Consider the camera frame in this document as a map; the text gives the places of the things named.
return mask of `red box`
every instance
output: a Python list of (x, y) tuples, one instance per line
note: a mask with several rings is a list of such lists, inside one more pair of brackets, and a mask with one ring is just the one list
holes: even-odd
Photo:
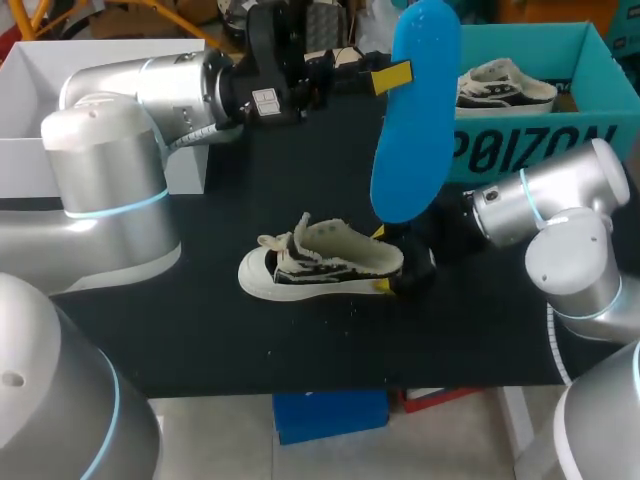
[(433, 393), (431, 395), (426, 395), (424, 397), (415, 398), (412, 400), (408, 400), (406, 397), (405, 391), (398, 392), (398, 398), (405, 412), (413, 413), (419, 410), (424, 410), (425, 408), (433, 407), (435, 405), (440, 405), (441, 403), (446, 403), (451, 400), (455, 400), (456, 398), (465, 397), (467, 395), (471, 395), (472, 393), (481, 392), (481, 388), (452, 388), (452, 389), (442, 389), (442, 391)]

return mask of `shoe insole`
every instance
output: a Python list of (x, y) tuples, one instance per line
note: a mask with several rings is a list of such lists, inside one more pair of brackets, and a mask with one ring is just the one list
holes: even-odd
[(389, 92), (371, 175), (371, 203), (384, 223), (429, 206), (453, 161), (460, 22), (442, 0), (421, 0), (398, 20), (391, 60), (411, 61), (413, 82)]

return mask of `shoe sole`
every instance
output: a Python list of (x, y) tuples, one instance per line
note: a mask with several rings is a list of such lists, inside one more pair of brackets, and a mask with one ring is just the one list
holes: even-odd
[(238, 268), (240, 287), (252, 295), (272, 302), (297, 302), (320, 295), (384, 295), (386, 292), (376, 287), (380, 279), (350, 280), (339, 283), (318, 283), (308, 285), (281, 285), (273, 282), (265, 266), (266, 247), (256, 248), (242, 259)]
[(456, 107), (456, 118), (462, 117), (509, 117), (518, 115), (541, 115), (551, 113), (553, 101), (539, 105), (522, 105), (503, 108), (459, 108)]

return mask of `black table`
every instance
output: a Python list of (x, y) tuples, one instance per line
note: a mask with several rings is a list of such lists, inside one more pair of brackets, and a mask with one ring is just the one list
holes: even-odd
[[(55, 302), (150, 397), (336, 389), (560, 383), (546, 303), (524, 269), (526, 245), (440, 269), (416, 301), (326, 296), (265, 302), (238, 286), (259, 234), (301, 214), (378, 227), (371, 159), (384, 105), (337, 102), (303, 126), (251, 132), (211, 149), (208, 193), (173, 197), (183, 255), (136, 285), (76, 292)], [(55, 208), (3, 200), (0, 208)], [(619, 265), (640, 273), (637, 192), (614, 216)], [(616, 350), (558, 325), (569, 373)]]

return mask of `sneaker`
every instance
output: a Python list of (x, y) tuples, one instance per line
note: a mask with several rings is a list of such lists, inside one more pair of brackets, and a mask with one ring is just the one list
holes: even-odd
[(472, 68), (458, 79), (457, 117), (549, 113), (558, 90), (520, 71), (508, 58)]
[(377, 279), (399, 274), (399, 248), (351, 229), (339, 219), (308, 226), (305, 213), (293, 233), (260, 235), (238, 270), (254, 297), (290, 302), (330, 293), (383, 294)]

